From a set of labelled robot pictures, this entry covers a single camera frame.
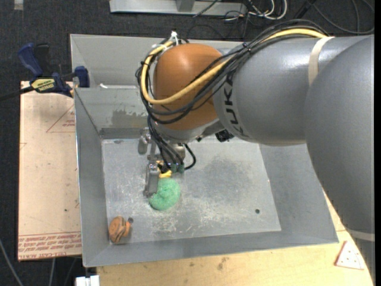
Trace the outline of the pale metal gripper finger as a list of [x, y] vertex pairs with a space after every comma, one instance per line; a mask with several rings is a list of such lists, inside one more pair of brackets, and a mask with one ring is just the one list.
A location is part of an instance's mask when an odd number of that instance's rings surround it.
[[146, 168], [144, 196], [150, 197], [158, 191], [160, 170], [156, 162], [149, 163]]

